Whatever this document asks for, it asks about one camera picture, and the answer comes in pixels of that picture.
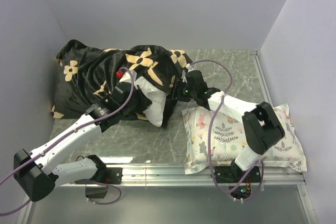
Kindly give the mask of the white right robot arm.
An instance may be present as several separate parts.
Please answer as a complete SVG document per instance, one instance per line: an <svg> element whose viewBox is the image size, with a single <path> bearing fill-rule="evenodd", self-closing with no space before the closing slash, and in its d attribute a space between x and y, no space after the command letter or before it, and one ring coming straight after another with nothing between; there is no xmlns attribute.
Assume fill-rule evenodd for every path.
<svg viewBox="0 0 336 224"><path fill-rule="evenodd" d="M208 126L208 144L211 143L213 123L218 113L228 115L243 125L247 146L231 164L231 175L237 182L248 178L252 167L285 137L284 128L269 103L246 102L218 88L210 88L199 70L190 70L184 79L176 79L169 98L181 102L194 100L197 105L213 111Z"/></svg>

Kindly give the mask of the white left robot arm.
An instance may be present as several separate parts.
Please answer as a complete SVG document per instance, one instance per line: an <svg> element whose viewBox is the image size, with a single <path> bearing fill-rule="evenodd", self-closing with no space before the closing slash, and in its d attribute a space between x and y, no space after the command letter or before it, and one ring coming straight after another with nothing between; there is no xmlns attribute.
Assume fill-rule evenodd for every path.
<svg viewBox="0 0 336 224"><path fill-rule="evenodd" d="M105 185L109 179L105 163L97 155L63 164L63 159L83 143L117 124L135 108L135 87L119 83L106 99L93 104L68 129L30 152L14 155L14 179L32 202L48 196L56 187L79 180Z"/></svg>

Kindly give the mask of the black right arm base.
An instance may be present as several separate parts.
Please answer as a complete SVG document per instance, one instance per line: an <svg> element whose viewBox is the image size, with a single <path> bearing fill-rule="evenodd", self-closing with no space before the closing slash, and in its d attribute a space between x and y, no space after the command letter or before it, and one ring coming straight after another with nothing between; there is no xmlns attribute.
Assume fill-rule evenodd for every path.
<svg viewBox="0 0 336 224"><path fill-rule="evenodd" d="M232 168L229 166L215 166L214 169L216 182L218 184L231 184L231 186L228 186L229 195L233 201L239 200L241 203L250 199L262 189L264 167L254 166L244 180L239 183L239 186L233 190L245 173L238 172L237 175L234 175Z"/></svg>

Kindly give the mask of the black floral plush pillowcase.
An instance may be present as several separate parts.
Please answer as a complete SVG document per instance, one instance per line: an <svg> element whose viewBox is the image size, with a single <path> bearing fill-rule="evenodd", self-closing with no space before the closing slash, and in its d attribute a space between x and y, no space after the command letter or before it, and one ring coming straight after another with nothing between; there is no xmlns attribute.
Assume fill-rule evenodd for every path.
<svg viewBox="0 0 336 224"><path fill-rule="evenodd" d="M138 45L130 49L99 49L70 40L56 55L57 78L51 109L55 119L77 119L92 104L111 94L123 74L121 67L134 70L152 85L166 93L163 112L165 127L176 103L168 98L174 81L181 78L192 60L183 50L157 45ZM146 109L137 109L125 120L146 120Z"/></svg>

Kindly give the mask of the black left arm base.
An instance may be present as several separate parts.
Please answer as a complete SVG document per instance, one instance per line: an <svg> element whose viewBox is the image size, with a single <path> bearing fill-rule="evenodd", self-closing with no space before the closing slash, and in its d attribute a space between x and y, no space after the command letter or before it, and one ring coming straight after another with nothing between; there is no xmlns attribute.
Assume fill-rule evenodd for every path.
<svg viewBox="0 0 336 224"><path fill-rule="evenodd" d="M118 185L122 182L121 167L103 168L89 179L76 180L75 185L85 185L85 196L89 201L105 199L107 196L115 196L113 202L121 198L122 192Z"/></svg>

